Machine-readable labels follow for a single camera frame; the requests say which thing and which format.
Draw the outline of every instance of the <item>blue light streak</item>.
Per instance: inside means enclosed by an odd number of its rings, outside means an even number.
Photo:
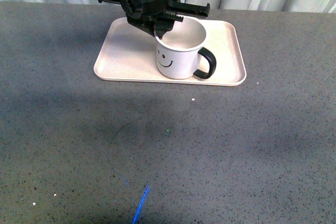
[[[143,203],[145,202],[145,199],[146,199],[146,197],[147,197],[147,194],[148,194],[149,190],[150,190],[150,188],[149,188],[149,186],[148,186],[148,187],[146,188],[145,193],[144,193],[143,196],[142,196],[142,199],[141,199],[140,204],[139,204],[139,206],[138,206],[137,212],[135,213],[135,216],[134,216],[134,218],[133,218],[133,222],[132,222],[132,224],[136,224],[136,222],[137,222],[137,220],[138,220],[138,218],[139,218],[139,216],[140,216],[140,211],[141,211],[142,205],[143,205]]]

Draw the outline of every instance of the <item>white mug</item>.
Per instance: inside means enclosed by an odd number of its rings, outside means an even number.
[[[170,79],[187,79],[197,76],[201,79],[210,78],[216,69],[215,56],[204,46],[206,29],[196,19],[184,17],[183,22],[175,22],[174,28],[162,39],[155,33],[156,64],[159,71]],[[209,62],[209,72],[197,69],[201,57]]]

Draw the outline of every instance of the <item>speckled surface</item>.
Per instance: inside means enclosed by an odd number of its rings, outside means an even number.
[[[97,78],[123,15],[0,3],[0,223],[336,222],[335,14],[212,10],[232,88]]]

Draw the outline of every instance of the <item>robotic arm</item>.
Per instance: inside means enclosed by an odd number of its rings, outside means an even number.
[[[98,0],[100,3],[120,4],[125,11],[129,24],[154,36],[154,32],[162,38],[171,31],[175,21],[182,22],[183,17],[194,16],[206,18],[210,4],[197,6],[181,3],[180,0]]]

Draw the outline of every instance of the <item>black mug handle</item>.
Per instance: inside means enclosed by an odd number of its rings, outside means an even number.
[[[197,69],[194,72],[194,75],[201,78],[201,79],[209,79],[214,74],[214,72],[216,70],[216,66],[217,66],[216,57],[214,56],[214,54],[212,52],[210,52],[205,47],[201,48],[198,51],[198,53],[200,55],[202,55],[209,62],[210,68],[209,68],[209,73],[206,73],[206,72],[203,72],[203,71]]]

